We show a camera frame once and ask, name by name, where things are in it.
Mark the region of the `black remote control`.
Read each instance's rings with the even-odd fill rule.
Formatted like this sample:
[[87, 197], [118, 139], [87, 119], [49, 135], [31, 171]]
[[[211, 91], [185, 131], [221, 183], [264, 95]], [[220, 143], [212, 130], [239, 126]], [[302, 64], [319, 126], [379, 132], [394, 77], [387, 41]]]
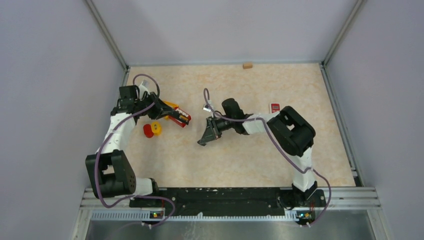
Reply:
[[179, 107], [174, 107], [174, 109], [170, 112], [170, 114], [167, 114], [164, 118], [172, 120], [174, 123], [176, 123], [178, 126], [182, 128], [187, 126], [192, 119], [187, 112], [185, 112]]

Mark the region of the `white red remote control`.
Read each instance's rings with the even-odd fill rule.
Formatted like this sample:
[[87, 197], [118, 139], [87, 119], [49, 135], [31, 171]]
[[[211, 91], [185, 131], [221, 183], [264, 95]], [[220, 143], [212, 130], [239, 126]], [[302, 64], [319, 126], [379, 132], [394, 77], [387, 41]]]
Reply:
[[270, 103], [269, 104], [269, 111], [271, 114], [278, 113], [281, 111], [281, 105], [279, 103]]

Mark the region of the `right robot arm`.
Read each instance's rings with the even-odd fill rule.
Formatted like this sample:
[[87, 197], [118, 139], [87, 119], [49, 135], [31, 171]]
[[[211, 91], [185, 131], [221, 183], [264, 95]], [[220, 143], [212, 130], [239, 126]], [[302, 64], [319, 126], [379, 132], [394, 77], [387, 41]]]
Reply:
[[294, 168], [292, 181], [293, 200], [307, 206], [314, 198], [318, 183], [313, 173], [312, 148], [316, 131], [291, 106], [269, 114], [246, 114], [234, 98], [221, 103], [225, 114], [216, 111], [209, 97], [203, 109], [211, 113], [206, 118], [205, 131], [198, 144], [218, 140], [224, 131], [233, 129], [240, 135], [266, 133], [278, 151]]

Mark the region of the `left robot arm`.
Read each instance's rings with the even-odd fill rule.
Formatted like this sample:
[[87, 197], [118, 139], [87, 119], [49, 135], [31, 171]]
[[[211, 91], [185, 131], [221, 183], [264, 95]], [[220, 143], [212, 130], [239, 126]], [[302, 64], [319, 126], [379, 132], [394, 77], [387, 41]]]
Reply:
[[89, 180], [96, 198], [141, 195], [149, 207], [160, 202], [157, 183], [152, 178], [139, 178], [124, 152], [141, 116], [151, 120], [163, 118], [168, 107], [143, 85], [119, 89], [117, 105], [110, 113], [109, 129], [98, 150], [85, 159]]

